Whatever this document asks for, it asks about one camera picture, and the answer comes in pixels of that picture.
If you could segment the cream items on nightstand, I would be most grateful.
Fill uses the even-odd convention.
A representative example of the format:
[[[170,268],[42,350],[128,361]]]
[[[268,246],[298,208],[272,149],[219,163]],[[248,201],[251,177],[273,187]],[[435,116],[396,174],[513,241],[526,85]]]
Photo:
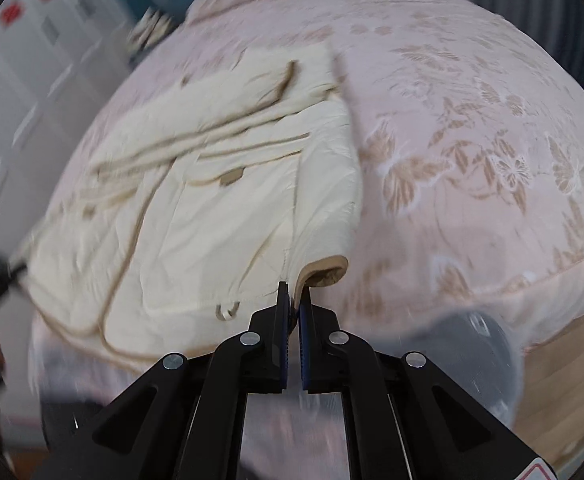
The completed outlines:
[[[175,21],[160,10],[147,8],[126,38],[126,51],[136,56],[155,47],[176,27]]]

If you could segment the white wardrobe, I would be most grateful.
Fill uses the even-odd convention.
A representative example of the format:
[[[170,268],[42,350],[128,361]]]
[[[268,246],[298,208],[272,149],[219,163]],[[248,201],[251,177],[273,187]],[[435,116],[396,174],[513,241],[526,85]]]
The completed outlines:
[[[76,146],[130,73],[123,0],[0,6],[0,257],[45,213]]]

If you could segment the pink floral bedspread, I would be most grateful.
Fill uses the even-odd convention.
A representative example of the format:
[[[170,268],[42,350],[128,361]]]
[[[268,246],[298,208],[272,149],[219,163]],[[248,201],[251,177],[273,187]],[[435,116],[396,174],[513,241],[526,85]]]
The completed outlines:
[[[196,0],[73,158],[71,195],[121,118],[249,49],[326,44],[350,111],[362,208],[335,284],[357,333],[483,309],[539,344],[584,315],[584,90],[467,0]]]

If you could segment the cream padded jacket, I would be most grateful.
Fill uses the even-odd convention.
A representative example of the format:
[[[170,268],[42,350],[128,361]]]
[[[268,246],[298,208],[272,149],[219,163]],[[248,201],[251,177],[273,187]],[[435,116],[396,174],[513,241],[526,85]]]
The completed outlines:
[[[120,119],[30,234],[24,287],[87,352],[200,356],[280,285],[298,298],[337,283],[360,208],[331,49],[249,49]]]

